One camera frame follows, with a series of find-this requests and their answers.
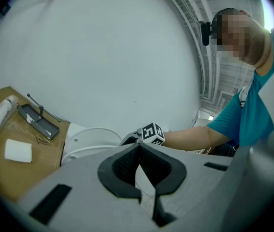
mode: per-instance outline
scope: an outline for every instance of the wooden table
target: wooden table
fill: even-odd
[[[17,96],[20,105],[29,103],[11,87],[0,89],[0,103],[10,95]],[[0,130],[0,195],[11,201],[17,201],[28,189],[60,167],[70,122],[62,120],[58,123],[47,113],[44,113],[44,117],[60,128],[60,132],[52,140],[27,123],[16,110]],[[31,163],[5,159],[4,150],[8,138],[32,144]]]

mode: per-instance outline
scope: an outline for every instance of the light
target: light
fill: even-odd
[[[261,0],[264,12],[264,28],[269,32],[274,28],[274,10],[268,0]]]

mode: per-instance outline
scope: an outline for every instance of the ear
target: ear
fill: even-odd
[[[250,15],[248,12],[244,11],[244,10],[239,10],[239,13],[240,13],[241,15],[247,15],[248,17],[251,18],[251,15]]]

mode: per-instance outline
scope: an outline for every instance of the person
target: person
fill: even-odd
[[[274,124],[258,91],[274,73],[274,29],[271,33],[244,10],[227,8],[213,18],[212,38],[228,51],[255,68],[244,107],[239,92],[216,119],[202,127],[164,133],[163,146],[180,150],[200,150],[224,143],[253,145],[274,130]]]

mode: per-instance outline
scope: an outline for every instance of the ceiling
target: ceiling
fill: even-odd
[[[180,16],[183,18],[183,26],[187,28],[194,42],[194,37],[192,33],[198,40],[198,45],[200,47],[202,60],[204,62],[204,69],[201,65],[201,60],[199,61],[199,74],[200,74],[200,93],[204,93],[201,97],[201,106],[204,110],[209,111],[213,114],[219,113],[230,101],[232,94],[237,93],[242,86],[247,85],[253,76],[254,68],[251,65],[247,65],[237,59],[231,59],[224,57],[222,58],[220,68],[216,66],[216,47],[211,46],[211,60],[212,68],[209,68],[209,58],[207,57],[206,47],[202,45],[200,33],[199,33],[199,23],[197,18],[197,13],[200,13],[203,18],[208,18],[211,16],[211,21],[214,15],[225,8],[236,8],[247,11],[251,14],[254,20],[259,24],[264,26],[263,8],[260,0],[206,0],[209,5],[210,12],[206,13],[205,6],[201,0],[194,0],[199,12],[194,10],[191,5],[192,2],[189,0],[170,0],[178,9]],[[212,76],[212,88],[210,93],[208,93],[210,87],[210,70]],[[218,83],[217,92],[215,92],[215,83]]]

